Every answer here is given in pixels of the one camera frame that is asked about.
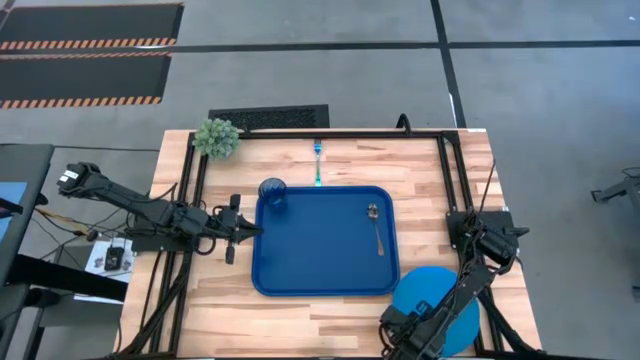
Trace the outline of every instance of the blue fork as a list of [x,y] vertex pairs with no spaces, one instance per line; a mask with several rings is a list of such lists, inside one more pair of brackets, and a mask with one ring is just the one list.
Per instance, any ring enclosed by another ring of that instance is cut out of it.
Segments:
[[313,150],[316,152],[316,186],[322,186],[322,180],[320,180],[320,153],[322,152],[322,142],[320,142],[320,139],[315,139],[313,142]]

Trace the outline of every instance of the blue round plate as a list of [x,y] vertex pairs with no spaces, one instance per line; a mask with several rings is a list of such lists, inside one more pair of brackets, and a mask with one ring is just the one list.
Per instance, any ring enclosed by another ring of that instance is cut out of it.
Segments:
[[[435,308],[456,282],[456,273],[443,267],[427,266],[410,271],[393,292],[393,306],[405,315],[415,311],[422,300]],[[442,356],[464,351],[480,330],[480,308],[477,300],[458,316],[447,330]]]

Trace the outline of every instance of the blue cup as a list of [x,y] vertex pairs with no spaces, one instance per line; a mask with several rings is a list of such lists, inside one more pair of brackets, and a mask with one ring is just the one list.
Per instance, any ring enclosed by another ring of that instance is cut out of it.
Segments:
[[287,184],[277,178],[263,181],[258,188],[258,196],[267,200],[267,204],[275,208],[284,208]]

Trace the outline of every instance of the wood grain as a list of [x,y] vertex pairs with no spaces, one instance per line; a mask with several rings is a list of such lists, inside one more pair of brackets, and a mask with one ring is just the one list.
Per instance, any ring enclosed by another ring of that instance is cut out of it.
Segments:
[[[188,131],[167,131],[158,158],[151,195],[159,195],[180,181]],[[480,203],[489,176],[492,153],[486,132],[460,131],[471,192]],[[447,148],[458,206],[462,193]],[[392,198],[403,274],[426,265],[457,268],[445,226],[448,210],[436,142],[411,140],[324,140],[322,179],[325,185],[377,185]],[[194,159],[188,186],[193,194],[198,160]],[[212,207],[226,204],[233,193],[242,194],[241,211],[254,220],[257,189],[269,177],[287,185],[312,185],[315,179],[313,140],[245,140],[230,159],[207,166],[204,201]],[[487,197],[487,209],[503,207],[497,172]],[[390,302],[380,297],[266,297],[251,283],[253,241],[236,248],[234,265],[224,263],[222,246],[209,256],[195,256],[178,355],[189,356],[378,356],[378,318]],[[140,316],[156,254],[136,258],[122,312],[123,341],[138,331]],[[162,266],[154,284],[156,303]],[[526,284],[519,266],[493,285],[498,307],[522,338],[540,347]],[[490,345],[483,316],[485,344]],[[171,314],[163,328],[167,347]]]

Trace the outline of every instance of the black grate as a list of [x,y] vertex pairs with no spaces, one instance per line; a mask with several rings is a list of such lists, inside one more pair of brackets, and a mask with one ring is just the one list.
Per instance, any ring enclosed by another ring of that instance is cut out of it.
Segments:
[[230,120],[240,129],[328,128],[328,105],[209,110],[209,118]]

